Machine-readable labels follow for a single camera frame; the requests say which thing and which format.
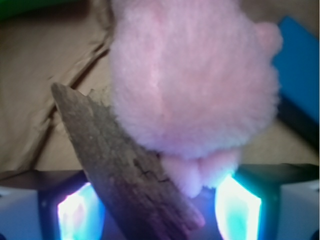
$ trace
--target green object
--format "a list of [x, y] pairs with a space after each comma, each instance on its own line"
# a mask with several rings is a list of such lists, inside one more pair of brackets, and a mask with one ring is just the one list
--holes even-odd
[[0, 0], [0, 21], [30, 10], [75, 1], [78, 0]]

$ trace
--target tree bark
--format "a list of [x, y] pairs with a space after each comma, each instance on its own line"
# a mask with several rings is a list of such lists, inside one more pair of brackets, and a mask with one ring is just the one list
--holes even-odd
[[51, 90], [84, 172], [128, 240], [185, 240], [205, 224], [159, 155], [136, 144], [110, 106], [61, 84]]

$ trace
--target blue light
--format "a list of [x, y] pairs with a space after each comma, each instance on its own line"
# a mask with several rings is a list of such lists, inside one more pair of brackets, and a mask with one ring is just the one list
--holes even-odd
[[57, 207], [61, 240], [101, 238], [105, 207], [90, 183], [68, 195]]
[[228, 175], [215, 192], [216, 222], [223, 239], [256, 240], [261, 203], [261, 198]]

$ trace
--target pink plush toy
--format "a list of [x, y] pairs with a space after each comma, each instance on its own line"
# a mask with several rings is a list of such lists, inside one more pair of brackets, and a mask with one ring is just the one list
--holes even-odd
[[187, 196], [233, 173], [241, 147], [273, 120], [272, 57], [282, 38], [255, 24], [239, 0], [113, 0], [110, 64], [117, 119], [162, 153]]

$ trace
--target plush paw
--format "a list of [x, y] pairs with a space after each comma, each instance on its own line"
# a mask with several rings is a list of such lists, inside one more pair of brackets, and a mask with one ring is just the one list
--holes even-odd
[[194, 198], [200, 193], [202, 182], [197, 160], [165, 155], [161, 164], [165, 173], [183, 194]]
[[201, 183], [205, 187], [216, 188], [227, 175], [237, 170], [240, 156], [240, 150], [235, 148], [216, 151], [208, 157], [199, 159]]
[[260, 22], [255, 25], [260, 44], [269, 58], [275, 56], [281, 49], [283, 38], [277, 25], [269, 22]]

